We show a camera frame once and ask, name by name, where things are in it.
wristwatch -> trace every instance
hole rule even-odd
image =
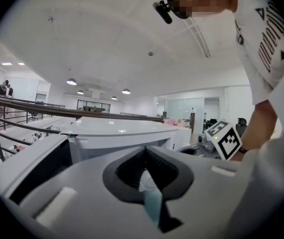
[[[247,152],[247,150],[242,148],[242,147],[240,147],[240,149],[238,151],[241,152],[242,154],[246,154],[246,152]]]

metal railing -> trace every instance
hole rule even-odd
[[[55,104],[47,104],[47,103],[40,103],[34,101],[26,101],[20,99],[12,99],[12,98],[5,98],[0,97],[0,108],[3,110],[0,112],[0,128],[6,130],[7,126],[16,126],[21,127],[33,131],[38,132],[45,132],[45,133],[55,133],[59,134],[60,131],[52,130],[47,128],[37,128],[34,126],[29,126],[28,121],[30,120],[39,120],[44,119],[47,117],[52,116],[60,116],[66,118],[76,118],[79,119],[81,117],[93,117],[93,118],[105,118],[105,119],[120,119],[120,120],[151,120],[156,122],[163,122],[163,118],[158,117],[147,117],[147,116],[125,116],[125,115],[116,115],[116,114],[104,114],[104,113],[93,113],[93,112],[86,112],[86,111],[78,111],[78,110],[70,110],[65,109],[65,106],[55,105]],[[18,111],[14,112],[6,112],[6,108],[17,109]],[[15,114],[15,113],[26,113],[25,115],[21,116],[13,116],[13,117],[6,117],[8,114]],[[18,122],[12,122],[10,119],[19,119],[25,117],[26,120],[21,120]],[[32,142],[24,141],[21,139],[17,139],[15,137],[11,137],[7,134],[0,133],[0,137],[9,139],[14,142],[18,142],[25,145],[32,145]],[[11,153],[16,154],[16,152],[2,147],[0,144],[0,159],[2,161],[5,160],[3,150]]]

gray panel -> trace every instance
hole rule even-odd
[[[194,174],[187,192],[166,202],[171,217],[183,223],[168,233],[161,233],[144,206],[118,200],[103,184],[104,169],[137,148],[73,165],[31,192],[21,207],[35,217],[63,187],[71,187],[78,194],[52,227],[63,237],[221,239],[248,233],[284,199],[284,137],[247,152],[241,163],[153,148],[185,163]],[[212,166],[235,175],[213,172]]]

white curved surface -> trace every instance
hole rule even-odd
[[[66,127],[62,134],[128,135],[175,131],[180,127],[160,122],[127,119],[100,119],[82,117]]]

pink object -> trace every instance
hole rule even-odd
[[[164,123],[168,125],[179,126],[179,127],[185,126],[185,121],[183,121],[182,119],[165,119]]]

